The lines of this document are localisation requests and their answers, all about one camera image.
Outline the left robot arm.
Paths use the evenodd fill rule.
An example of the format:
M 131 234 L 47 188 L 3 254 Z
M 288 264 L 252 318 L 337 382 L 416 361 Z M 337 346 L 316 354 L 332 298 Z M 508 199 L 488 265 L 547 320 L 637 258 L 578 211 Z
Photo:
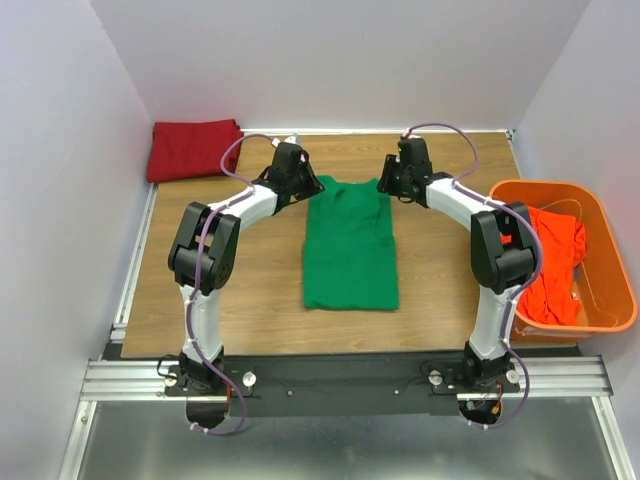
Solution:
M 179 371 L 201 395 L 214 393 L 224 382 L 220 297 L 234 269 L 240 234 L 324 191 L 295 135 L 273 138 L 271 144 L 271 164 L 243 191 L 217 203 L 192 202 L 186 207 L 168 255 L 184 302 Z

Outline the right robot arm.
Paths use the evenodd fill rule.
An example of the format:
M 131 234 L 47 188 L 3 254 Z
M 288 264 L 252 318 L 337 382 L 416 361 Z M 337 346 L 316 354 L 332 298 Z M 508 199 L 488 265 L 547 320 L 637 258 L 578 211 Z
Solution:
M 470 234 L 471 270 L 480 291 L 475 326 L 462 359 L 430 372 L 453 390 L 474 392 L 505 379 L 514 358 L 510 335 L 517 303 L 541 269 L 542 247 L 527 207 L 501 203 L 436 172 L 426 141 L 412 134 L 386 156 L 377 189 L 438 211 Z

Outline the green t-shirt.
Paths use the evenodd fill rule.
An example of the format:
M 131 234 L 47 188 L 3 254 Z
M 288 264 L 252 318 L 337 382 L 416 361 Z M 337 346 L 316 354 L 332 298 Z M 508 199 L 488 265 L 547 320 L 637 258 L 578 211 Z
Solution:
M 391 199 L 377 179 L 319 177 L 309 200 L 303 247 L 306 309 L 394 311 L 399 308 Z

